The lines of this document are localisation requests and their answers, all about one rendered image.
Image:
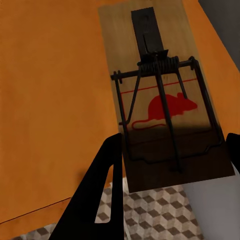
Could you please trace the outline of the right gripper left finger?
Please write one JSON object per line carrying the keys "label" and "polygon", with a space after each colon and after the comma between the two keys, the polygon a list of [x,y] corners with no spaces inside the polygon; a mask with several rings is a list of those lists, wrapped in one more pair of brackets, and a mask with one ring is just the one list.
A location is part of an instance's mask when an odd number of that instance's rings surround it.
{"label": "right gripper left finger", "polygon": [[[107,138],[49,240],[124,240],[122,134]],[[95,223],[113,165],[110,222]]]}

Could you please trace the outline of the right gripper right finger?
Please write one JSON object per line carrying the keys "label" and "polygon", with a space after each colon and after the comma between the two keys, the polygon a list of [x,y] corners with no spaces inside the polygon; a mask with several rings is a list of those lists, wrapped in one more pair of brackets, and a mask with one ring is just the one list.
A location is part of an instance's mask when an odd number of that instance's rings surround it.
{"label": "right gripper right finger", "polygon": [[240,172],[240,135],[229,133],[226,138],[226,145],[232,163]]}

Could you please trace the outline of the mousetrap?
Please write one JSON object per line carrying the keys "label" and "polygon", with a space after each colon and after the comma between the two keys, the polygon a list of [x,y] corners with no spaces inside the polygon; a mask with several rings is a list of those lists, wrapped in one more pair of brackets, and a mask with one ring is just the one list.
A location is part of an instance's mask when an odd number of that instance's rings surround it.
{"label": "mousetrap", "polygon": [[183,0],[97,8],[129,193],[235,176]]}

